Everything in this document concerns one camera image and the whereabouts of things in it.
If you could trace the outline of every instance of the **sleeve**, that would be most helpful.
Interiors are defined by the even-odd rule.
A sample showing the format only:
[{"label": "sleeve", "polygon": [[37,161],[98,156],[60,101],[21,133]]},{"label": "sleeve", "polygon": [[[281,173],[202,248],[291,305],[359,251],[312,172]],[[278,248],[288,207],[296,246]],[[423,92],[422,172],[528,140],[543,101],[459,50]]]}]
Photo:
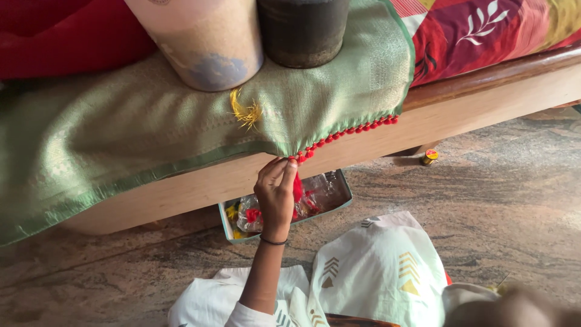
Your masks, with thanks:
[{"label": "sleeve", "polygon": [[273,327],[276,320],[273,315],[252,310],[236,302],[236,306],[224,327]]}]

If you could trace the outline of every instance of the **black bracelet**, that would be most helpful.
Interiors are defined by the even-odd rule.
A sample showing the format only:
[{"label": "black bracelet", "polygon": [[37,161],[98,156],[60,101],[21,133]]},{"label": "black bracelet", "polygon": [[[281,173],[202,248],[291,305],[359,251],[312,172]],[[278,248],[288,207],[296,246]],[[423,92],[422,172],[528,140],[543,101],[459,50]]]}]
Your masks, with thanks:
[{"label": "black bracelet", "polygon": [[265,239],[264,237],[262,237],[262,234],[260,234],[260,239],[263,240],[263,241],[265,241],[266,243],[270,243],[270,244],[273,244],[273,245],[285,245],[286,242],[289,241],[288,239],[286,239],[284,242],[273,242],[273,241],[269,241],[269,240]]}]

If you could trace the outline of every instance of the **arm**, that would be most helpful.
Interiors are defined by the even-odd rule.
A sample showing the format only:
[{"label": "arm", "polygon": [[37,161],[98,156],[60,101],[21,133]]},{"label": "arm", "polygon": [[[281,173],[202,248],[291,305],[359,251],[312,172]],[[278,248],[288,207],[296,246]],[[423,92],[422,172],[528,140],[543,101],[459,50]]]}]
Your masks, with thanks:
[{"label": "arm", "polygon": [[[284,242],[288,237],[295,207],[292,188],[296,170],[295,160],[277,158],[259,172],[254,192],[262,211],[262,237],[266,240]],[[280,175],[283,175],[281,184],[276,186]],[[250,275],[240,296],[240,304],[266,314],[274,314],[283,251],[284,245],[273,245],[260,240]]]}]

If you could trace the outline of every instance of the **finger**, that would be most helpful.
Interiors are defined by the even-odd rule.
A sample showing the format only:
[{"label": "finger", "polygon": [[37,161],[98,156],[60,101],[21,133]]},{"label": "finger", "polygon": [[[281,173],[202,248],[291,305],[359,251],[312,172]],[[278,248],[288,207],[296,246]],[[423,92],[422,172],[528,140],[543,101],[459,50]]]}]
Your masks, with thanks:
[{"label": "finger", "polygon": [[262,167],[262,169],[258,172],[258,179],[256,180],[257,184],[260,184],[262,182],[264,175],[272,168],[272,165],[275,164],[280,159],[282,159],[282,158],[276,157],[276,158],[272,159],[269,163],[267,163],[266,166]]},{"label": "finger", "polygon": [[281,185],[279,187],[292,192],[293,182],[295,181],[296,170],[298,167],[299,166],[294,159],[289,160],[285,167],[285,173],[282,175]]},{"label": "finger", "polygon": [[266,185],[273,186],[277,182],[277,178],[282,175],[282,172],[285,170],[287,163],[288,160],[285,158],[280,159],[278,162],[273,164],[270,171],[264,174],[262,182]]}]

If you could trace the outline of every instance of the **wooden bed frame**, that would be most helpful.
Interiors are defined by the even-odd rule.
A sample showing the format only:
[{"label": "wooden bed frame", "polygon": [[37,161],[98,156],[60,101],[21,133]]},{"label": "wooden bed frame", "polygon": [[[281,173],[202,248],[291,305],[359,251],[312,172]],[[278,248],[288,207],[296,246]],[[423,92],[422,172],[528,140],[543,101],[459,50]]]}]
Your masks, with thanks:
[{"label": "wooden bed frame", "polygon": [[[399,123],[345,135],[317,149],[302,178],[433,143],[581,99],[581,44],[529,55],[414,87]],[[248,154],[119,194],[62,222],[108,234],[252,193],[272,155]]]}]

